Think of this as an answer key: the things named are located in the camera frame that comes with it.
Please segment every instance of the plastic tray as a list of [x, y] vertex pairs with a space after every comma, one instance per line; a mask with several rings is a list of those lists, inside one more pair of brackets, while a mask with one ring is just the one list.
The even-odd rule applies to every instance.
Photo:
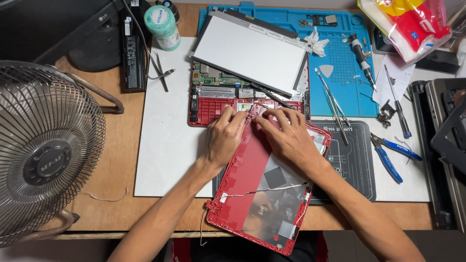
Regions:
[[[199, 13], [198, 34], [205, 25], [208, 12], [213, 7], [233, 8], [254, 18], [297, 32], [301, 38], [310, 35], [314, 27], [300, 26], [299, 19], [311, 22], [312, 19], [306, 19], [307, 14], [335, 14], [338, 20], [336, 27], [317, 26], [319, 39], [330, 40], [324, 48], [326, 56], [320, 58], [315, 54], [309, 55], [311, 113], [314, 116], [333, 115], [327, 102], [322, 82], [314, 72], [314, 68], [330, 64], [334, 66], [333, 72], [330, 78], [324, 77], [324, 79], [345, 115], [347, 117], [377, 117], [378, 104], [371, 99], [372, 88], [369, 85], [369, 81], [360, 69], [356, 56], [351, 51], [351, 46], [348, 42], [342, 42], [350, 34], [356, 33], [361, 42], [362, 38], [367, 40], [367, 48], [363, 49], [371, 51], [370, 37], [366, 28], [364, 14], [354, 14], [348, 11], [256, 7], [253, 2], [240, 2], [240, 6], [210, 5], [208, 9], [203, 9]], [[372, 57], [369, 57], [367, 62], [371, 65], [372, 73], [374, 73]]]

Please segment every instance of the wire cutters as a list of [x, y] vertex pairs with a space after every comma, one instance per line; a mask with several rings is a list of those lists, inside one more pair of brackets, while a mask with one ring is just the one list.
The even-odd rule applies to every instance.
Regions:
[[413, 158], [414, 160], [422, 161], [422, 157], [420, 157], [413, 151], [407, 149], [404, 146], [400, 146], [398, 144], [390, 142], [385, 138], [379, 138], [378, 136], [372, 134], [372, 132], [370, 133], [370, 140], [374, 144], [374, 147], [377, 153], [379, 154], [380, 159], [382, 160], [382, 163], [384, 164], [385, 168], [398, 183], [403, 183], [403, 179], [401, 179], [397, 170], [395, 169], [390, 159], [388, 158], [387, 152], [385, 152], [385, 150], [382, 148], [381, 145], [385, 145], [386, 147], [391, 148], [395, 151], [398, 151], [399, 153], [402, 153], [410, 158]]

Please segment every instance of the black screwdriver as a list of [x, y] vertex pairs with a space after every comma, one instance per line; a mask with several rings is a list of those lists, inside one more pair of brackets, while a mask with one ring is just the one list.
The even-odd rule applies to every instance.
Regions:
[[401, 130], [403, 130], [403, 136], [404, 138], [409, 138], [412, 135], [409, 131], [408, 123], [406, 122], [406, 118], [404, 117], [403, 109], [401, 109], [400, 101], [398, 101], [397, 95], [395, 95], [395, 89], [393, 88], [393, 84], [391, 83], [391, 77], [388, 74], [387, 66], [384, 65], [384, 67], [388, 77], [388, 84], [390, 84], [391, 92], [393, 93], [393, 98], [395, 99], [395, 108], [397, 109], [398, 117], [400, 118], [400, 125]]
[[361, 69], [363, 70], [364, 74], [369, 80], [370, 85], [372, 86], [374, 91], [377, 92], [377, 86], [376, 86], [376, 83], [374, 82], [374, 78], [372, 78], [372, 72], [370, 71], [370, 65], [369, 63], [367, 63], [366, 56], [364, 55], [364, 52], [363, 52], [363, 45], [358, 40], [356, 34], [350, 35], [348, 37], [348, 40], [351, 41], [353, 53], [356, 55], [356, 59], [359, 65], [361, 66]]

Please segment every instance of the fan grille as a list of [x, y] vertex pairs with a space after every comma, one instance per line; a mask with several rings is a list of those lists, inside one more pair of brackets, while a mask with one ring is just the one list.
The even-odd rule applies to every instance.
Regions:
[[102, 111], [86, 90], [52, 68], [8, 64], [0, 63], [0, 246], [35, 231], [76, 196], [105, 140]]

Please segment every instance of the white label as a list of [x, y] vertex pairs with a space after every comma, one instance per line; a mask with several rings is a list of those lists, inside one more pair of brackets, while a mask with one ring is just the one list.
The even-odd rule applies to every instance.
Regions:
[[124, 21], [124, 35], [130, 35], [130, 22], [131, 17], [126, 17], [126, 20]]
[[273, 37], [275, 39], [278, 39], [278, 40], [283, 40], [283, 35], [277, 34], [275, 32], [269, 31], [269, 30], [267, 30], [265, 28], [262, 28], [262, 27], [259, 27], [259, 26], [253, 25], [253, 24], [249, 24], [249, 29], [254, 30], [256, 32], [259, 32], [259, 33], [262, 33], [262, 34], [266, 34], [266, 35], [271, 36], [271, 37]]
[[293, 42], [288, 41], [288, 40], [285, 40], [285, 39], [283, 39], [283, 41], [284, 41], [285, 43], [290, 44], [290, 45], [294, 45], [294, 46], [296, 46], [296, 47], [299, 47], [299, 48], [301, 48], [301, 49], [306, 49], [306, 47], [305, 47], [305, 46], [302, 46], [301, 44], [298, 45], [297, 43], [293, 43]]
[[157, 8], [151, 13], [152, 23], [156, 25], [164, 24], [168, 21], [168, 12], [165, 9]]
[[226, 196], [228, 196], [228, 194], [225, 193], [225, 192], [223, 192], [222, 198], [220, 199], [220, 202], [225, 203], [225, 201], [226, 201]]
[[172, 48], [176, 46], [179, 42], [179, 33], [178, 28], [175, 28], [175, 32], [166, 38], [158, 38], [156, 37], [158, 44], [162, 48]]

